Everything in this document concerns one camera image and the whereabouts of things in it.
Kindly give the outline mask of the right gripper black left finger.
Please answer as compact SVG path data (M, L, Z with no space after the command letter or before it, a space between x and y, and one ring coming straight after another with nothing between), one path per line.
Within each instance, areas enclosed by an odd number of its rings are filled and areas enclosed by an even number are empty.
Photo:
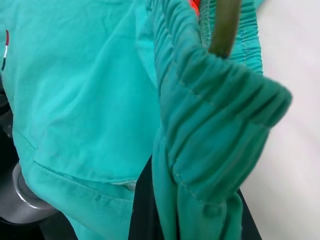
M154 196L150 157L136 182L128 240L162 239L163 231Z

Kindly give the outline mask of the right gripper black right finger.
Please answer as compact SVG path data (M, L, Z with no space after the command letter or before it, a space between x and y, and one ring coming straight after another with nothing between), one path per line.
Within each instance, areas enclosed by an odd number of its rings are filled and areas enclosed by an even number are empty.
M248 208L248 205L245 201L245 198L241 190L239 189L237 193L240 196L242 200L242 205L243 205L241 239L242 240L262 240L261 235L258 231L258 228L254 222L254 219L251 215L251 212Z

